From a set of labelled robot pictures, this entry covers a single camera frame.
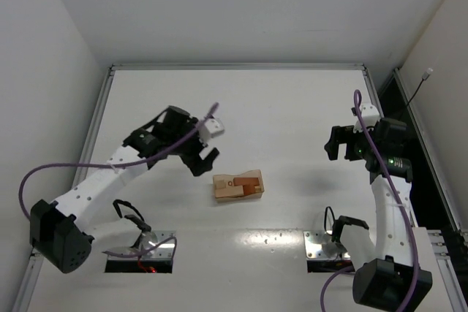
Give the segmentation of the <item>clear orange plastic box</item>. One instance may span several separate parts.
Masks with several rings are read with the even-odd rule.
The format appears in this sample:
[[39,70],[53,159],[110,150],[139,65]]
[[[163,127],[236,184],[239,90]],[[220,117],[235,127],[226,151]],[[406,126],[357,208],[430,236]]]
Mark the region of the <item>clear orange plastic box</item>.
[[260,199],[265,192],[260,170],[239,175],[214,175],[213,186],[214,199],[218,203]]

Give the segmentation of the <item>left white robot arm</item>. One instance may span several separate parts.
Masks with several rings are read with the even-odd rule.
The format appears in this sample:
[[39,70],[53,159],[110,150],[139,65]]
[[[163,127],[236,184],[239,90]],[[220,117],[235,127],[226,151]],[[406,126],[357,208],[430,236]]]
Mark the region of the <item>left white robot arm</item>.
[[78,185],[51,202],[36,202],[28,212],[31,246],[67,274],[82,266],[93,250],[140,261],[164,244],[176,243],[174,235],[155,236],[140,213],[95,227],[91,221],[104,205],[117,203],[120,190],[168,156],[179,157],[195,177],[211,171],[218,149],[206,157],[200,154],[209,140],[224,133],[214,116],[218,106],[214,103],[201,119],[179,107],[166,107],[125,138],[104,164],[92,164],[95,171]]

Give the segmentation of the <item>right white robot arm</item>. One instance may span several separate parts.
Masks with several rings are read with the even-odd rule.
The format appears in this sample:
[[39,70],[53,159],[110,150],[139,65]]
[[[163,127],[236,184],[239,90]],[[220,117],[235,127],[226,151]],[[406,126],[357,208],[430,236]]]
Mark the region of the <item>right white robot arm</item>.
[[331,239],[350,255],[355,275],[352,296],[359,305],[381,311],[415,311],[432,287],[432,274],[414,260],[415,238],[410,217],[412,165],[402,156],[407,125],[383,118],[359,132],[335,126],[324,149],[330,160],[346,146],[345,159],[365,161],[376,207],[377,237],[369,225],[349,216],[333,223]]

